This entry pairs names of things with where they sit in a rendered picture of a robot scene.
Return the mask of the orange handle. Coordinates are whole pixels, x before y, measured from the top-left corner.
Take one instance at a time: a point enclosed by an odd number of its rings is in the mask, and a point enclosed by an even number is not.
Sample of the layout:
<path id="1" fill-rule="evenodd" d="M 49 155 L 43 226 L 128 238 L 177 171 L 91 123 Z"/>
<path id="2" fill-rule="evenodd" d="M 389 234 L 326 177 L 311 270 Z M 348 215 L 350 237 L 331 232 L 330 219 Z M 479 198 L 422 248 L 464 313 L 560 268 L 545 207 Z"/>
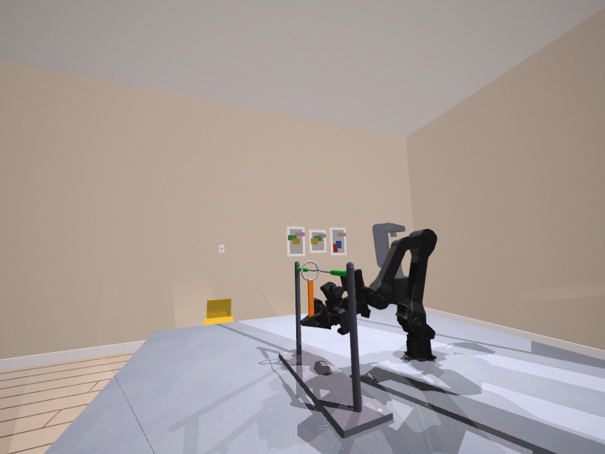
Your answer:
<path id="1" fill-rule="evenodd" d="M 308 313 L 309 313 L 309 317 L 314 315 L 314 296 L 313 296 L 313 280 L 315 280 L 318 275 L 319 275 L 319 271 L 317 271 L 316 276 L 313 279 L 307 279 L 304 275 L 303 275 L 303 268 L 304 265 L 307 263 L 313 263 L 315 264 L 315 266 L 317 267 L 317 269 L 319 269 L 317 263 L 315 263 L 314 261 L 306 261 L 305 263 L 303 263 L 302 267 L 301 267 L 301 275 L 302 277 L 308 281 Z"/>

